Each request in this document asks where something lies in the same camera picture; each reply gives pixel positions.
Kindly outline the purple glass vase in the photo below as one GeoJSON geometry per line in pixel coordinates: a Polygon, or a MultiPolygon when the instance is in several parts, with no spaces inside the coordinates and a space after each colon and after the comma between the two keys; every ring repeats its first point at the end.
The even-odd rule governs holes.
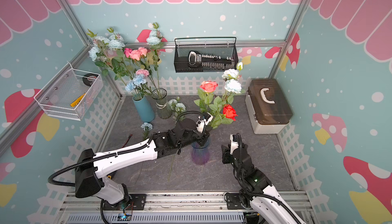
{"type": "Polygon", "coordinates": [[[193,142],[191,144],[192,154],[191,158],[194,164],[196,165],[205,165],[210,159],[210,138],[207,139],[206,143],[203,146],[200,146],[197,142],[193,142]]]}

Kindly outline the single blue flower stem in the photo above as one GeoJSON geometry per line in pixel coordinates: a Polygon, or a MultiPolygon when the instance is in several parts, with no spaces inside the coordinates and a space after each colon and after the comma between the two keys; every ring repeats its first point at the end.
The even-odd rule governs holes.
{"type": "Polygon", "coordinates": [[[143,140],[148,139],[150,136],[150,131],[153,129],[153,125],[150,123],[143,123],[141,128],[143,130],[143,140]]]}

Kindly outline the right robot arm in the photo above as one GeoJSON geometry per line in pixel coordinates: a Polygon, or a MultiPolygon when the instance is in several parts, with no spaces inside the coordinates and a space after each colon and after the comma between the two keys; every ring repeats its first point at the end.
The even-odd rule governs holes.
{"type": "Polygon", "coordinates": [[[271,180],[252,162],[239,133],[222,146],[222,162],[233,166],[240,185],[238,193],[225,193],[228,209],[246,209],[245,224],[304,224],[304,220],[287,204],[271,180]]]}

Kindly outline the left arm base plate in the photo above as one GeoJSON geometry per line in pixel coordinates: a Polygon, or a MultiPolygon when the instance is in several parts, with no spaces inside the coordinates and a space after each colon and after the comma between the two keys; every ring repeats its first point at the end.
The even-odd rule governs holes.
{"type": "Polygon", "coordinates": [[[124,200],[117,204],[109,204],[104,201],[104,211],[131,211],[131,210],[144,210],[146,204],[146,194],[129,194],[124,200]]]}

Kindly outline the white flower stem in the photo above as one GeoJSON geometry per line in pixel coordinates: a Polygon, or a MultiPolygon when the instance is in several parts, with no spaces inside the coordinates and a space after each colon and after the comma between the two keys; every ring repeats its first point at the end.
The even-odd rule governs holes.
{"type": "Polygon", "coordinates": [[[231,104],[233,97],[242,92],[242,84],[239,79],[242,77],[240,71],[243,69],[244,64],[238,62],[235,69],[225,70],[222,74],[222,78],[225,81],[224,89],[224,100],[231,104]]]}

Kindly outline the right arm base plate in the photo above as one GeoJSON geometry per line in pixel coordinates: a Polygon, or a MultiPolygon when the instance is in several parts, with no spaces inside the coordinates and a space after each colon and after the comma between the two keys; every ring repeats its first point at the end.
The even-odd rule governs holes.
{"type": "Polygon", "coordinates": [[[225,193],[224,200],[229,210],[252,209],[248,199],[241,193],[225,193]]]}

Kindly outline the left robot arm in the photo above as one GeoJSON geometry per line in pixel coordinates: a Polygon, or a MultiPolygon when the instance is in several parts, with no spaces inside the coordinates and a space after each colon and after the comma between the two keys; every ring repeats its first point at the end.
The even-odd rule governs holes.
{"type": "Polygon", "coordinates": [[[95,196],[111,205],[130,201],[127,186],[111,180],[109,174],[125,167],[180,154],[192,143],[203,146],[209,138],[208,112],[190,111],[179,114],[171,130],[153,133],[148,139],[117,150],[95,153],[84,150],[78,162],[49,176],[52,185],[73,187],[77,198],[95,196]]]}

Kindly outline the pale blue flower stem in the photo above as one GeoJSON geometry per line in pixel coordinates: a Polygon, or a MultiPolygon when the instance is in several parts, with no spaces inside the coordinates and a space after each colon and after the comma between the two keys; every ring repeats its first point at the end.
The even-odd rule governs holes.
{"type": "MultiPolygon", "coordinates": [[[[175,99],[169,100],[168,105],[173,113],[172,118],[175,122],[177,121],[178,115],[186,111],[186,106],[180,101],[179,96],[177,96],[175,99]]],[[[171,163],[170,163],[168,178],[167,178],[168,181],[170,181],[170,177],[172,174],[174,159],[175,159],[175,156],[173,155],[171,163]]]]}

